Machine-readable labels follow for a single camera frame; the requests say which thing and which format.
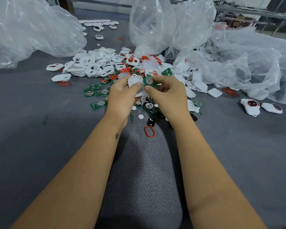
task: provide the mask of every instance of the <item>person's right arm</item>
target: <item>person's right arm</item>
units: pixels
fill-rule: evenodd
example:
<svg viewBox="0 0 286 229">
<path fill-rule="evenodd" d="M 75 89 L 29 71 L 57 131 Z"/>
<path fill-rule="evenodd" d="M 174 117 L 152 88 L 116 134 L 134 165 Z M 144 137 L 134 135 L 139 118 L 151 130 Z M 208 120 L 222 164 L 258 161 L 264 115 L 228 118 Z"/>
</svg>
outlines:
<svg viewBox="0 0 286 229">
<path fill-rule="evenodd" d="M 192 120 L 183 83 L 175 77 L 153 76 L 156 89 L 146 92 L 173 126 L 184 190 L 195 229 L 266 228 L 248 200 L 221 165 Z"/>
</svg>

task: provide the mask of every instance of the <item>red rubber ring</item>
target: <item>red rubber ring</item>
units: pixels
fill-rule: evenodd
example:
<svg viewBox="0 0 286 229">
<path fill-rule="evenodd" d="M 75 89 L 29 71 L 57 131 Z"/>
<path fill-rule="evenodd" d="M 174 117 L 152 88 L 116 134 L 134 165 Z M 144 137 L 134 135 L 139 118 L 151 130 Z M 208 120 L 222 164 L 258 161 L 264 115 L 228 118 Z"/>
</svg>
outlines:
<svg viewBox="0 0 286 229">
<path fill-rule="evenodd" d="M 150 136 L 150 135 L 147 133 L 146 128 L 151 128 L 154 134 L 153 134 L 152 136 Z M 152 126 L 149 126 L 149 125 L 148 125 L 148 126 L 145 126 L 144 132 L 145 132 L 145 134 L 146 134 L 148 137 L 151 137 L 151 138 L 153 138 L 153 137 L 156 135 L 156 132 L 155 132 L 154 128 L 153 128 Z"/>
<path fill-rule="evenodd" d="M 68 81 L 59 81 L 59 84 L 60 84 L 62 87 L 67 87 L 67 86 L 69 86 L 69 82 L 68 82 Z"/>
</svg>

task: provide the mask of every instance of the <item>dark gray mat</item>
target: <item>dark gray mat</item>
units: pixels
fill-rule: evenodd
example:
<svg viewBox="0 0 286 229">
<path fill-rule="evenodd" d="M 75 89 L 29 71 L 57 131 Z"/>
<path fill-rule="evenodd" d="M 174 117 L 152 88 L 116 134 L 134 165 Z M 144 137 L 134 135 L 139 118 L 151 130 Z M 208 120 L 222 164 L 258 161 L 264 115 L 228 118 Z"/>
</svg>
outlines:
<svg viewBox="0 0 286 229">
<path fill-rule="evenodd" d="M 105 26 L 102 41 L 88 28 L 85 49 L 99 48 L 97 43 L 117 51 L 131 46 L 124 15 L 77 13 L 79 19 L 107 16 L 120 22 L 117 30 Z M 83 90 L 96 80 L 72 77 L 65 88 L 51 81 L 55 73 L 46 66 L 70 60 L 38 51 L 16 69 L 0 70 L 0 228 L 16 220 L 105 113 L 90 108 L 96 97 L 84 98 Z M 219 160 L 267 225 L 286 224 L 286 106 L 282 115 L 261 109 L 254 118 L 239 104 L 243 94 L 217 99 L 196 94 L 206 104 L 196 123 Z M 140 110 L 133 114 L 134 124 L 126 126 L 118 144 L 97 227 L 175 229 L 184 218 L 180 228 L 186 228 L 174 132 L 160 122 L 155 138 L 148 138 L 143 130 L 147 115 L 140 120 Z"/>
</svg>

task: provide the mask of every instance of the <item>hand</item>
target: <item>hand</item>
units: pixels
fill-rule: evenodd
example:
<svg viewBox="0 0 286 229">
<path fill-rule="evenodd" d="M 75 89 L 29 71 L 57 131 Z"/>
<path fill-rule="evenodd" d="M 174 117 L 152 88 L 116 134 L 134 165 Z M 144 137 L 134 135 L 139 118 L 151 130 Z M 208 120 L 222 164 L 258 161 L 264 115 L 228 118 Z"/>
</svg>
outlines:
<svg viewBox="0 0 286 229">
<path fill-rule="evenodd" d="M 123 127 L 127 124 L 128 115 L 135 102 L 135 96 L 140 90 L 140 83 L 136 83 L 128 88 L 127 81 L 129 77 L 123 77 L 111 86 L 106 116 L 115 119 Z"/>
<path fill-rule="evenodd" d="M 156 101 L 163 115 L 174 127 L 179 118 L 189 115 L 184 85 L 174 76 L 152 76 L 152 78 L 161 85 L 157 89 L 145 86 L 145 91 Z"/>
</svg>

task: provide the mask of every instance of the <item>gray table surface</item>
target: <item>gray table surface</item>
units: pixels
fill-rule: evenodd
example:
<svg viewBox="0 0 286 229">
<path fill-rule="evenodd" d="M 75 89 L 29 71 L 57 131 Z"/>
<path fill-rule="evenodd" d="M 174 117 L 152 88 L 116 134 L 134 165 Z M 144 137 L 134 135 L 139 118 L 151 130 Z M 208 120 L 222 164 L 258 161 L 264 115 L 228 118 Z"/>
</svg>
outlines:
<svg viewBox="0 0 286 229">
<path fill-rule="evenodd" d="M 78 10 L 77 15 L 120 22 L 117 30 L 105 26 L 102 41 L 87 28 L 86 50 L 99 48 L 97 43 L 117 51 L 131 47 L 127 15 Z M 46 66 L 70 60 L 37 51 L 16 69 L 0 70 L 0 228 L 16 220 L 106 111 L 92 111 L 89 105 L 99 99 L 84 98 L 83 90 L 97 80 L 72 77 L 69 87 L 51 81 L 57 73 Z M 205 103 L 196 123 L 263 221 L 286 224 L 286 106 L 282 115 L 261 109 L 254 118 L 239 104 L 245 98 L 239 93 L 215 99 L 196 92 L 195 99 Z M 118 143 L 96 228 L 191 228 L 174 131 L 158 122 L 155 138 L 148 138 L 143 130 L 148 115 L 133 114 L 134 124 L 128 123 Z"/>
</svg>

